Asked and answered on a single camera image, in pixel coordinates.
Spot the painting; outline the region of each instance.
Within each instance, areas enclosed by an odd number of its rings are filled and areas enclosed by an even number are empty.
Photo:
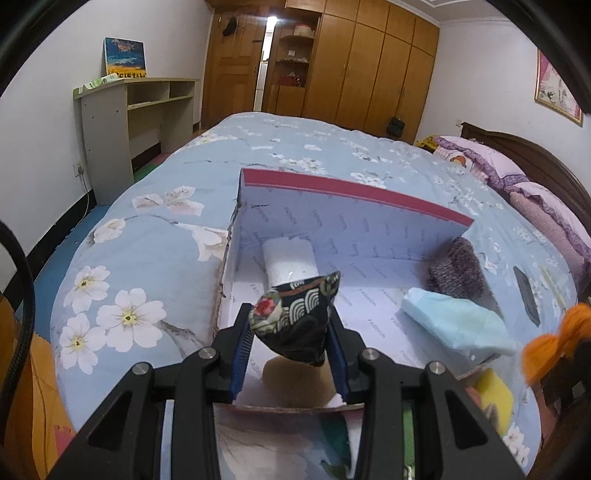
[[[583,112],[573,94],[545,55],[538,50],[538,79],[535,101],[583,126]]]
[[[105,62],[107,75],[139,78],[146,76],[144,43],[120,38],[105,38]]]

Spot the wooden headboard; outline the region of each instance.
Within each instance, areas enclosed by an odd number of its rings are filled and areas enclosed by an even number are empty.
[[[562,200],[591,233],[591,196],[577,177],[549,151],[541,146],[501,132],[489,132],[462,123],[462,137],[476,139],[513,160],[530,179],[543,185]]]

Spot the floral fabric pouch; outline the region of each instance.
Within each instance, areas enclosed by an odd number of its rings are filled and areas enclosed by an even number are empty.
[[[251,330],[271,350],[296,362],[324,364],[324,340],[340,272],[285,283],[265,293],[248,315]]]

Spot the yellow sponge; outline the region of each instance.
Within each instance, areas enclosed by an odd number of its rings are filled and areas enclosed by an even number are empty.
[[[513,411],[513,394],[491,368],[485,370],[474,388],[480,394],[482,411],[499,435],[509,429]]]

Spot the white wall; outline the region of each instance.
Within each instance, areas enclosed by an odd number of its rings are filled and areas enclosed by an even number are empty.
[[[559,158],[591,192],[591,116],[583,128],[534,102],[537,48],[513,24],[444,25],[418,139],[462,120],[518,135]]]
[[[203,0],[90,0],[23,65],[0,98],[0,218],[25,252],[84,195],[72,90],[103,74],[104,37],[144,42],[149,76],[202,79],[212,16]],[[13,271],[0,248],[0,290]]]

